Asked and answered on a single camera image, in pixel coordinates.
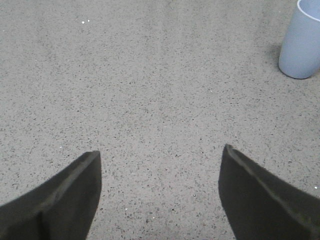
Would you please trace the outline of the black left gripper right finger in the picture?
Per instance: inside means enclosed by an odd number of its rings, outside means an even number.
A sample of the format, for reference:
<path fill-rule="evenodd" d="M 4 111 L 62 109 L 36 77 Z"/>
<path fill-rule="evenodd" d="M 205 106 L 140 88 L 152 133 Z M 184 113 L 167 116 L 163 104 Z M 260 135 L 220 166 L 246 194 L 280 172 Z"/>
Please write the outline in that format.
<path fill-rule="evenodd" d="M 218 192 L 237 240 L 318 240 L 320 200 L 226 144 Z"/>

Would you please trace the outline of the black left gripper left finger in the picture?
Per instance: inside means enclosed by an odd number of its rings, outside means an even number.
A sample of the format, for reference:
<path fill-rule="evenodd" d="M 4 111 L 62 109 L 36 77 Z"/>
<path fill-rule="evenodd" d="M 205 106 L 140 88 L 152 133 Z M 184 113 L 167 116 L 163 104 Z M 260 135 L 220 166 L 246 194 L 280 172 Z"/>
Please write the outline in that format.
<path fill-rule="evenodd" d="M 85 240 L 101 189 L 101 154 L 85 152 L 40 186 L 0 207 L 0 238 Z"/>

